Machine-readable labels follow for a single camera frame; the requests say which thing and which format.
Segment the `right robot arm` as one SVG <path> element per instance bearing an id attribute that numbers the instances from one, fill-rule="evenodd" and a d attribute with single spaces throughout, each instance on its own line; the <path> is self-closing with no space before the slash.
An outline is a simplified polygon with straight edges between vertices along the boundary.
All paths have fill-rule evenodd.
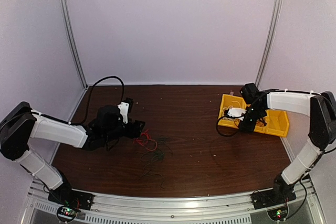
<path id="1" fill-rule="evenodd" d="M 292 125 L 289 139 L 300 137 L 295 159 L 275 178 L 269 192 L 272 203 L 279 204 L 289 196 L 295 183 L 305 177 L 335 141 L 335 98 L 323 93 L 269 89 L 260 91 L 254 83 L 244 85 L 240 94 L 246 103 L 238 128 L 252 132 L 257 121 L 268 110 L 289 113 Z"/>

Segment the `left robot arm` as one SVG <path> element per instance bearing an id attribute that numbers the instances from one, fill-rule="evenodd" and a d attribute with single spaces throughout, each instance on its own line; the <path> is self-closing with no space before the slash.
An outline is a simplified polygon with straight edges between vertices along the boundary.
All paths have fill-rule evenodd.
<path id="1" fill-rule="evenodd" d="M 40 179 L 64 205 L 71 205 L 76 197 L 67 180 L 37 154 L 28 141 L 40 138 L 94 151 L 122 137 L 137 138 L 145 122 L 128 117 L 132 102 L 126 100 L 117 106 L 101 107 L 96 118 L 87 125 L 54 118 L 32 109 L 27 102 L 21 102 L 1 121 L 1 154 Z"/>

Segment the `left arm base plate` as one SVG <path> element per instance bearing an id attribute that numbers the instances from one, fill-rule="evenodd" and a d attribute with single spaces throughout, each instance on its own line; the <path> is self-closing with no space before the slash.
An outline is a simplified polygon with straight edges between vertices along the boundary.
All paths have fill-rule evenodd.
<path id="1" fill-rule="evenodd" d="M 90 210 L 94 195 L 91 193 L 73 190 L 65 185 L 55 190 L 50 190 L 48 200 L 70 207 L 72 209 Z"/>

